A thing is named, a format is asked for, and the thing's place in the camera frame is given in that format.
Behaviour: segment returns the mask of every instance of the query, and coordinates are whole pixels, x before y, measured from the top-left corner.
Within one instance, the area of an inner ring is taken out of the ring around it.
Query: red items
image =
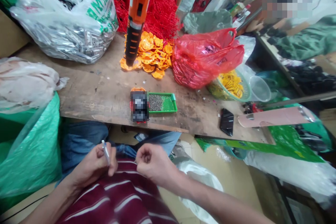
[[[114,0],[119,22],[119,32],[126,33],[130,0]],[[180,20],[176,17],[176,0],[150,0],[143,30],[155,34],[160,39],[173,39],[180,30]]]
[[[199,89],[235,69],[244,56],[244,46],[234,40],[236,33],[235,28],[228,28],[178,38],[171,59],[176,82]]]
[[[210,3],[210,0],[195,0],[191,12],[203,12]]]

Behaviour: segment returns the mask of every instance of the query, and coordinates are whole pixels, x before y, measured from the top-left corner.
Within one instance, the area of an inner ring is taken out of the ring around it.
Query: silver pen
[[[111,161],[110,161],[110,155],[109,155],[109,152],[107,151],[107,145],[106,145],[106,143],[105,143],[104,140],[102,140],[101,142],[102,142],[102,144],[103,144],[103,151],[104,151],[105,157],[106,157],[106,159],[107,159],[107,163],[108,163],[108,165],[110,166]]]

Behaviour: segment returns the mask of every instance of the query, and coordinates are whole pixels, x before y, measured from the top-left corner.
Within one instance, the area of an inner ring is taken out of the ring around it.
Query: tiled floor
[[[135,144],[137,141],[133,138],[134,132],[122,133],[120,126],[114,126],[110,131],[110,138],[115,142],[122,142],[128,144]],[[250,172],[241,160],[231,158],[230,162],[224,161],[216,154],[216,146],[211,146],[204,153],[199,147],[193,136],[189,134],[182,134],[181,144],[183,145],[186,153],[192,157],[197,163],[201,164],[205,168],[209,169],[221,182],[224,192],[242,200],[246,204],[250,205],[259,212],[262,212],[261,206],[258,200],[254,184],[251,179]],[[27,206],[31,202],[39,199],[40,197],[50,193],[54,185],[48,185],[40,191],[34,193],[9,211],[0,217],[3,220],[13,213],[21,210],[24,206]],[[183,224],[201,224],[202,222],[195,217],[195,215],[186,208],[178,197],[169,191],[160,188],[161,195],[175,215],[179,223]],[[36,202],[24,211],[17,214],[15,217],[4,222],[5,224],[15,224],[20,222],[25,216],[27,216],[42,200]]]

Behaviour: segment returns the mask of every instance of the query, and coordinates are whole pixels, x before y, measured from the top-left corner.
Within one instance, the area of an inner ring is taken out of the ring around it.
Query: green plastic tray
[[[150,114],[177,112],[176,98],[174,93],[148,93],[148,96],[150,95],[159,95],[162,97],[163,100],[161,110],[150,111]]]

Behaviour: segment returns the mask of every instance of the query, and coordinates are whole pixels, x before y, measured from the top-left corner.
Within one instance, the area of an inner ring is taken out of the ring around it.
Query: maroon striped shirt
[[[137,164],[118,159],[118,170],[88,186],[57,223],[178,223],[157,186],[137,171]]]

